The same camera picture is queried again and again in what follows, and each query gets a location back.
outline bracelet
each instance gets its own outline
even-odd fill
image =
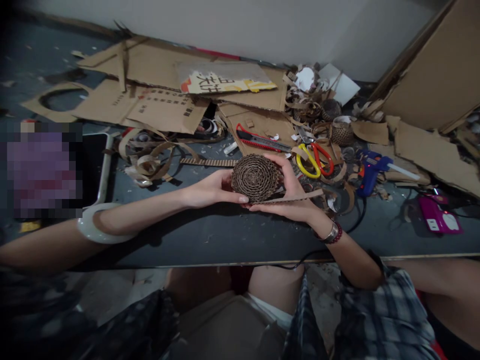
[[[76,223],[77,229],[85,236],[88,240],[93,241],[94,243],[99,244],[120,244],[124,243],[137,236],[138,233],[129,234],[129,235],[110,235],[104,233],[103,231],[97,229],[94,224],[94,215],[102,210],[113,209],[119,207],[120,204],[108,202],[101,203],[97,205],[90,206],[82,214],[82,217],[79,217]]]
[[[344,233],[342,227],[340,224],[336,221],[332,221],[332,227],[331,231],[328,234],[326,238],[321,238],[317,232],[315,232],[315,236],[320,239],[320,241],[326,245],[332,245],[335,244],[340,238],[342,237],[342,234]]]

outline red utility knife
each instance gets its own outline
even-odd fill
[[[236,125],[236,134],[240,138],[241,142],[245,144],[276,151],[278,153],[289,153],[292,150],[290,146],[282,144],[277,140],[272,140],[268,137],[260,136],[258,134],[246,131],[240,123]]]

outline table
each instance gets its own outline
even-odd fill
[[[12,39],[0,59],[1,78],[17,83],[12,88],[0,87],[0,105],[9,109],[15,118],[2,117],[0,124],[34,116],[19,103],[51,87],[39,77],[74,67],[75,59],[70,51],[93,54],[111,44],[91,35],[27,22],[14,21],[9,27]],[[86,73],[87,77],[79,82],[92,88],[103,78],[101,73]],[[56,110],[72,109],[81,102],[79,94],[81,92],[63,94],[53,99],[50,105]],[[39,116],[36,119],[48,121]],[[83,132],[95,133],[105,127],[105,124],[85,123]],[[109,132],[119,129],[112,126]],[[191,147],[205,158],[227,159],[222,149],[231,142],[229,135],[219,143],[193,144]],[[237,151],[232,158],[239,159],[240,156]],[[122,159],[112,161],[110,200],[126,204],[174,191],[217,170],[180,166],[179,158],[180,153],[176,152],[169,174],[181,181],[181,185],[162,183],[155,191],[138,188],[126,174],[118,171],[124,167]],[[480,220],[461,218],[464,234],[438,237],[426,229],[421,219],[412,223],[405,220],[404,207],[416,203],[414,190],[396,188],[391,183],[385,188],[393,200],[381,200],[378,196],[369,198],[366,216],[351,234],[364,249],[371,249],[384,259],[480,255],[480,241],[475,235]],[[346,207],[348,199],[341,195],[340,201]],[[361,209],[362,203],[357,201],[351,213],[339,218],[340,224],[348,229],[355,223]],[[12,219],[3,218],[2,229],[5,241],[19,236],[18,225]],[[312,250],[324,250],[315,254],[312,261],[332,261],[325,246],[306,225],[276,215],[250,213],[237,205],[222,203],[172,216],[143,231],[137,239],[111,247],[86,261],[80,269],[287,264],[297,262]]]

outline leg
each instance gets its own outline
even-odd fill
[[[181,314],[230,289],[228,266],[174,267],[168,271],[165,282],[165,290]]]
[[[286,270],[276,266],[258,266],[251,274],[248,292],[264,302],[293,315],[299,301],[305,267]]]

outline white tube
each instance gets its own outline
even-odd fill
[[[405,170],[404,168],[401,168],[397,165],[394,164],[388,164],[388,167],[392,170],[398,171],[399,173],[402,173],[403,175],[408,176],[409,178],[412,178],[414,180],[419,180],[420,176],[417,174],[414,174],[413,172],[410,172],[408,170]]]
[[[225,155],[228,155],[230,154],[233,150],[235,150],[236,148],[238,148],[238,144],[234,141],[232,142],[229,146],[227,146],[223,152],[225,153]]]

